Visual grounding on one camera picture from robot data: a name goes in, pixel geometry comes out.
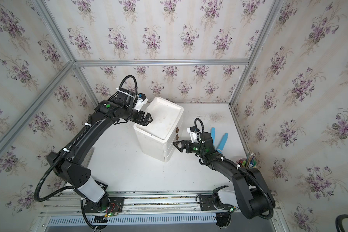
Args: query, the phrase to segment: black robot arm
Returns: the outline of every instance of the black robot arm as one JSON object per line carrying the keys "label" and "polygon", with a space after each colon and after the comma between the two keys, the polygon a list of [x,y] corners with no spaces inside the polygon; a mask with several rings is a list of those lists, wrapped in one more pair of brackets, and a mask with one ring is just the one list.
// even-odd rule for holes
{"label": "black robot arm", "polygon": [[[45,201],[65,189],[73,189],[82,198],[90,200],[97,211],[108,209],[110,206],[108,193],[92,178],[91,171],[81,164],[88,151],[111,125],[132,121],[147,126],[152,122],[151,115],[149,113],[145,115],[145,112],[140,110],[148,100],[146,96],[137,93],[136,85],[135,93],[122,88],[128,78],[133,78],[136,84],[133,76],[126,76],[117,88],[117,92],[108,100],[99,103],[94,113],[88,116],[85,126],[68,144],[58,153],[49,153],[47,161],[50,167],[37,184],[34,192],[36,202]],[[72,186],[60,188],[46,197],[40,197],[40,189],[51,171]]]}
{"label": "black robot arm", "polygon": [[[199,143],[192,142],[194,139],[181,140],[174,142],[174,146],[181,152],[185,149],[186,153],[195,153],[200,157],[201,165],[207,165],[232,181],[238,207],[246,218],[251,219],[255,216],[272,218],[276,203],[260,171],[256,168],[245,169],[237,166],[215,151],[210,133],[203,131],[200,133],[196,126],[189,128],[188,131],[197,132]],[[266,211],[269,211],[269,214],[263,215],[262,213]]]}

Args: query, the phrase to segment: white storage drawer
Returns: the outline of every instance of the white storage drawer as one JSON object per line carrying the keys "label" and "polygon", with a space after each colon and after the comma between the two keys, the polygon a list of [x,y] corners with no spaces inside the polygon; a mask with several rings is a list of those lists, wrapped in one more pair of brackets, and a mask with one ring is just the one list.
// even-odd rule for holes
{"label": "white storage drawer", "polygon": [[156,97],[145,112],[151,114],[153,121],[145,127],[134,124],[142,152],[168,162],[174,152],[172,143],[176,141],[176,136],[181,131],[184,109],[175,103]]}

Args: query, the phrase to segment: cable tie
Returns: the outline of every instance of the cable tie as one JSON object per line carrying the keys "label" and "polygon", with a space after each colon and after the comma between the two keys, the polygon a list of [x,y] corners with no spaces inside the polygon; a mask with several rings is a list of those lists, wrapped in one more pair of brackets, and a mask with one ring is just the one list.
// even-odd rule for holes
{"label": "cable tie", "polygon": [[116,89],[117,89],[117,91],[119,91],[120,93],[123,93],[123,94],[126,94],[126,95],[128,95],[128,96],[131,96],[132,98],[135,98],[134,96],[128,94],[127,92],[121,91],[119,88],[116,88]]}

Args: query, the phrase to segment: white table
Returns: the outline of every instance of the white table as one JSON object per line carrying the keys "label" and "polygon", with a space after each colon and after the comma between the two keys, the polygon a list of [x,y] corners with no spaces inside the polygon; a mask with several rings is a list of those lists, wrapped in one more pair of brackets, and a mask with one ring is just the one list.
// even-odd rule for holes
{"label": "white table", "polygon": [[[215,147],[223,135],[228,133],[223,149],[225,157],[235,162],[245,157],[227,103],[178,105],[184,108],[179,140],[190,140],[186,128],[194,125],[195,118],[200,118],[206,132],[210,132],[212,127],[216,129]],[[144,154],[140,150],[133,124],[112,125],[94,144],[95,151],[88,168],[94,179],[108,184],[107,191],[208,191],[222,185],[232,185],[219,172],[200,165],[194,153],[181,153],[176,149],[167,163]]]}

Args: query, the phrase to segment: wall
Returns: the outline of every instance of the wall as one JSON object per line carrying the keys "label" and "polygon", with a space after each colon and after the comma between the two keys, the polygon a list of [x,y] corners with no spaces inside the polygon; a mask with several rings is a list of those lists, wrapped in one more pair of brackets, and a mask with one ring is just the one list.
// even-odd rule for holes
{"label": "wall", "polygon": [[[46,2],[78,60],[248,58],[273,1]],[[150,100],[228,102],[243,66],[86,67],[99,100],[126,75]]]}
{"label": "wall", "polygon": [[[172,102],[229,102],[240,79],[243,65],[215,66],[140,66],[85,67],[98,100],[109,98],[123,77],[134,75],[138,92],[149,102],[160,96]],[[134,81],[128,79],[123,88],[134,92]]]}
{"label": "wall", "polygon": [[348,1],[285,1],[234,108],[290,230],[335,231],[348,214]]}
{"label": "wall", "polygon": [[0,139],[65,64],[32,8],[0,1]]}
{"label": "wall", "polygon": [[[32,197],[38,181],[49,167],[46,156],[50,151],[57,152],[64,147],[92,112],[90,99],[70,73],[7,148],[0,159],[0,231],[30,230],[32,220],[43,206]],[[52,172],[40,196],[57,190],[60,185],[60,178]],[[3,223],[3,217],[11,223]]]}
{"label": "wall", "polygon": [[[0,1],[0,139],[66,64],[30,0]],[[71,73],[0,158],[0,231],[29,231],[41,203],[33,191],[46,156],[71,140],[93,111]],[[53,173],[41,196],[58,189]]]}
{"label": "wall", "polygon": [[52,0],[76,59],[247,58],[270,0]]}

